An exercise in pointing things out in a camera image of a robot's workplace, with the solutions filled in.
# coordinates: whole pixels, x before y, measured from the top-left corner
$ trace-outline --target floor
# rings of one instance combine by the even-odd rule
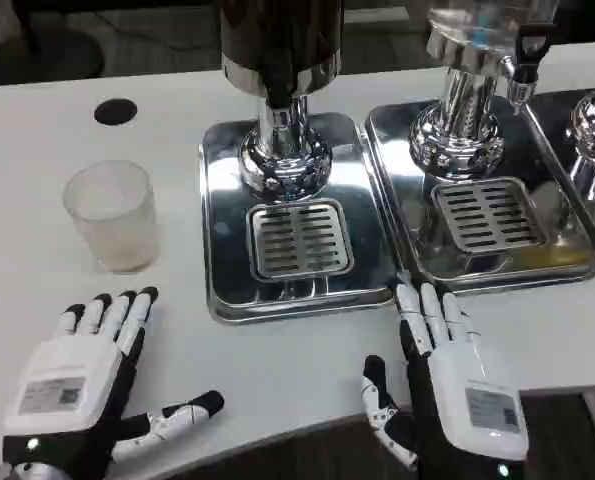
[[[350,10],[406,7],[399,22],[346,25],[343,73],[432,66],[425,52],[425,1],[346,0]],[[36,16],[38,28],[67,24],[95,37],[105,54],[104,76],[219,69],[218,29],[209,7]],[[0,42],[18,30],[10,0],[0,0]],[[530,480],[595,480],[595,428],[577,395],[525,399]],[[415,478],[355,421],[232,456],[174,480],[408,480]]]
[[[527,480],[595,480],[595,428],[578,395],[523,399]],[[361,420],[257,448],[171,480],[414,480]]]
[[[9,3],[10,0],[0,0],[0,42],[18,30]],[[423,36],[425,2],[346,2],[347,10],[403,4],[406,4],[407,21],[347,24],[342,48],[343,73],[424,68],[433,64],[426,54]],[[38,28],[65,21],[96,38],[106,59],[103,75],[110,77],[220,69],[215,19],[210,6],[82,13],[67,19],[47,14],[33,17]]]

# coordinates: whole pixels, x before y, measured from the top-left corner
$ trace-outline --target dispenser spout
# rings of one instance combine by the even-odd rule
[[[515,54],[501,61],[501,69],[508,82],[506,97],[519,115],[535,94],[539,80],[539,64],[552,45],[553,23],[522,25],[517,35]]]

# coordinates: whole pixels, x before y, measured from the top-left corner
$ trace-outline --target plastic cup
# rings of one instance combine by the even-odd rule
[[[93,256],[113,272],[132,272],[158,252],[155,198],[139,165],[107,160],[81,170],[63,202]]]

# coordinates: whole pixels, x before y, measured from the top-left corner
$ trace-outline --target white table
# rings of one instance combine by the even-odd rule
[[[340,77],[314,95],[311,106],[361,123],[372,107],[436,97],[443,78],[442,69]],[[595,87],[595,45],[549,54],[542,91],[589,87]],[[120,127],[96,124],[93,109],[113,97],[135,101],[137,117]],[[210,317],[197,146],[212,124],[251,117],[254,109],[254,99],[219,72],[0,88],[0,425],[31,348],[50,334],[66,306],[150,284],[161,297],[127,413],[209,388],[224,394],[226,409],[200,435],[118,469],[119,478],[161,478],[360,414],[367,354],[387,360],[392,393],[407,403],[392,308],[244,327]],[[61,205],[68,178],[102,159],[137,162],[152,176],[162,253],[137,275],[96,268]],[[595,386],[595,279],[465,303],[523,390]]]

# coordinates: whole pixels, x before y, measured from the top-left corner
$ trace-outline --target drip tray grate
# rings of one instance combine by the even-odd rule
[[[344,214],[337,202],[264,205],[248,215],[251,263],[260,280],[340,275],[352,267]]]
[[[438,185],[432,198],[455,245],[465,253],[495,253],[546,241],[524,186],[515,178]]]

